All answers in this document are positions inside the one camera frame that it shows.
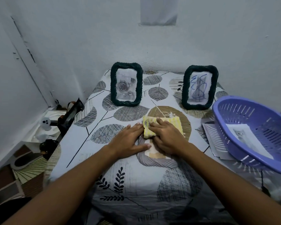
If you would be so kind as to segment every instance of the framed picture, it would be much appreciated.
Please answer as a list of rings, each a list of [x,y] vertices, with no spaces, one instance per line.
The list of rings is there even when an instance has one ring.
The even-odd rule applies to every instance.
[[[213,65],[191,65],[183,78],[182,106],[187,110],[205,110],[213,102],[218,78],[217,68]]]
[[[111,68],[111,100],[116,106],[141,102],[143,69],[137,63],[116,62]]]

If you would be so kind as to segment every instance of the yellow sponge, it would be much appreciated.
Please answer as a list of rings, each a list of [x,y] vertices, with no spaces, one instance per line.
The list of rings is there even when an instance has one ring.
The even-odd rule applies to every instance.
[[[169,123],[173,124],[173,126],[175,126],[181,132],[181,134],[183,135],[182,125],[181,125],[181,122],[180,122],[180,118],[178,116],[177,117],[161,117],[161,120],[162,121],[168,121]],[[148,128],[150,122],[157,123],[157,120],[156,120],[155,117],[148,117],[148,116],[143,117],[143,127],[145,128],[145,131],[143,133],[144,138],[156,136],[156,134]]]

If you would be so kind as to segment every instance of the rope-textured frame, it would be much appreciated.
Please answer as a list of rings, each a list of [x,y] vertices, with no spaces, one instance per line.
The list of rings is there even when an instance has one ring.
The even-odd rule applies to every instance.
[[[116,72],[118,69],[135,69],[136,70],[136,98],[133,102],[131,101],[119,101],[116,99]],[[116,62],[110,71],[110,91],[111,91],[111,101],[116,106],[137,106],[141,102],[141,95],[143,89],[143,69],[138,63],[122,63]]]
[[[211,86],[208,92],[208,101],[205,105],[202,104],[190,105],[189,103],[187,103],[190,78],[193,72],[210,72],[212,74]],[[182,88],[182,99],[181,99],[182,106],[187,110],[206,110],[210,108],[216,90],[217,78],[218,78],[218,71],[217,68],[213,65],[208,65],[208,66],[191,65],[190,67],[188,67],[183,77],[183,88]]]

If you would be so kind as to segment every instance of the wall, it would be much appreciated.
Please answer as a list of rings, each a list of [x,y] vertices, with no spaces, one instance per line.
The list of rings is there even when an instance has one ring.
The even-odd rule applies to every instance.
[[[140,27],[140,0],[6,0],[54,96],[85,100],[116,61],[215,65],[230,94],[281,111],[281,0],[179,0],[176,26]]]
[[[0,163],[47,108],[0,23]]]

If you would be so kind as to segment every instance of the plastic basket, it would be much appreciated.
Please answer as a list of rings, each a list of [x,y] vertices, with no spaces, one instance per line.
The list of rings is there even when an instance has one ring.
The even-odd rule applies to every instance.
[[[212,110],[219,135],[233,157],[250,167],[281,174],[281,114],[238,96],[219,98]],[[274,159],[260,155],[240,142],[226,124],[247,124]]]

